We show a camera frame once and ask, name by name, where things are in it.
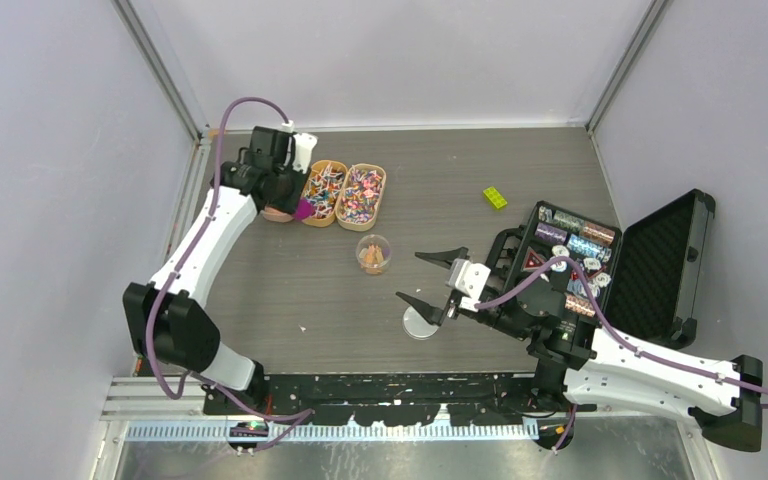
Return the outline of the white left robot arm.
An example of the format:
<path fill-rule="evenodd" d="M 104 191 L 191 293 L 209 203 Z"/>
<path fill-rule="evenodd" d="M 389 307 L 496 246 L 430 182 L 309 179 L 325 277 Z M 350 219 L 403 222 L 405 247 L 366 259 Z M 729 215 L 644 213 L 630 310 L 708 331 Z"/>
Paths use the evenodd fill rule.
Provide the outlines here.
<path fill-rule="evenodd" d="M 228 400 L 244 414 L 265 405 L 262 365 L 222 341 L 205 306 L 231 248 L 263 209 L 297 211 L 317 144 L 289 124 L 255 128 L 236 160 L 217 167 L 199 219 L 163 267 L 148 282 L 126 287 L 133 348 L 156 376 L 173 365 L 228 388 Z"/>

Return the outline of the magenta plastic scoop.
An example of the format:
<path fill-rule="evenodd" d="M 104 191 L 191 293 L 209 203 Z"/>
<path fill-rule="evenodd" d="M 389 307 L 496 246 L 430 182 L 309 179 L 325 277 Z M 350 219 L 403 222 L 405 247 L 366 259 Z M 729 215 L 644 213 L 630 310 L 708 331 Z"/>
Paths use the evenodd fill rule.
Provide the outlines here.
<path fill-rule="evenodd" d="M 315 213 L 314 207 L 306 198 L 300 198 L 296 211 L 293 214 L 293 218 L 298 221 L 303 221 L 311 217 Z"/>

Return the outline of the clear plastic jar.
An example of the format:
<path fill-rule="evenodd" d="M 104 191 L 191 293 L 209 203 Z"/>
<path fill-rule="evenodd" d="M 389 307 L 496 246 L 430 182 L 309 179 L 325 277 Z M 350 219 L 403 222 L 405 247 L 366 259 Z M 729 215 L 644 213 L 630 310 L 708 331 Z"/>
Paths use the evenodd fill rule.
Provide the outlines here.
<path fill-rule="evenodd" d="M 380 275 L 388 269 L 392 249 L 389 241 L 377 234 L 363 236 L 355 249 L 355 255 L 360 269 L 369 275 Z"/>

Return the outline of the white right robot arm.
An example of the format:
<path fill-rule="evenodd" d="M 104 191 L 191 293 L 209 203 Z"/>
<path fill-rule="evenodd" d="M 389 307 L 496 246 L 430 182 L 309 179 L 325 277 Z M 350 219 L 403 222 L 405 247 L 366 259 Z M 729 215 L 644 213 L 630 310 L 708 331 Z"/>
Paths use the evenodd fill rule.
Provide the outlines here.
<path fill-rule="evenodd" d="M 583 405 L 618 406 L 697 426 L 705 440 L 721 447 L 760 450 L 760 360 L 694 357 L 618 330 L 590 286 L 581 296 L 552 286 L 551 273 L 584 275 L 582 265 L 568 256 L 551 257 L 503 293 L 489 287 L 491 269 L 472 261 L 465 248 L 416 256 L 446 269 L 451 290 L 443 308 L 400 296 L 420 324 L 436 330 L 463 315 L 527 341 L 529 355 L 538 361 L 529 395 L 540 408 L 574 412 Z"/>

